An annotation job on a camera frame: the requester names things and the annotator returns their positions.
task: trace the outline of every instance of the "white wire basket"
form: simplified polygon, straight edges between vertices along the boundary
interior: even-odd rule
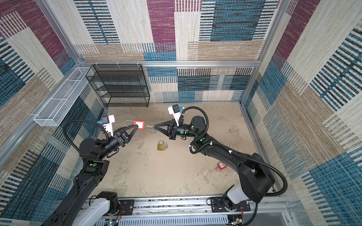
[[[88,67],[78,67],[75,69],[39,111],[34,121],[40,126],[59,126],[88,83],[85,77],[87,72],[93,73]]]

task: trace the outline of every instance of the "mesh basket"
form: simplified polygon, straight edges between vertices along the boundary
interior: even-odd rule
[[[34,118],[40,126],[59,126],[88,83],[88,67],[78,67]]]
[[[141,65],[92,65],[86,78],[107,107],[148,107],[150,94]]]

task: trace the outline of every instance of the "black wire mesh shelf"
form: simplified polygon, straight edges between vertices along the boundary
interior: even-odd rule
[[[92,65],[86,78],[106,107],[148,107],[150,93],[141,65]]]

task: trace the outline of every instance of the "brass padlock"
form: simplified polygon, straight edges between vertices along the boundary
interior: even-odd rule
[[[159,151],[166,150],[166,145],[165,145],[165,142],[163,140],[159,141],[159,144],[157,145],[157,150],[159,150]]]

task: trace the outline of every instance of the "concrete surface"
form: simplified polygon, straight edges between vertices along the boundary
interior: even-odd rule
[[[144,120],[154,125],[172,119],[167,107],[171,103],[154,103],[145,107],[110,107],[108,115],[115,116],[113,128],[123,127],[125,120]],[[179,104],[198,106],[209,118],[208,134],[219,142],[240,152],[256,152],[239,104],[212,102]],[[185,113],[184,123],[189,123],[201,112],[191,109]],[[165,151],[157,151],[159,140],[168,144]],[[138,130],[119,153],[107,160],[110,165],[103,181],[91,195],[101,191],[117,192],[118,197],[206,195],[224,193],[233,184],[240,184],[238,174],[231,168],[216,170],[219,161],[200,153],[191,154],[189,144],[177,137],[168,137],[153,128]]]

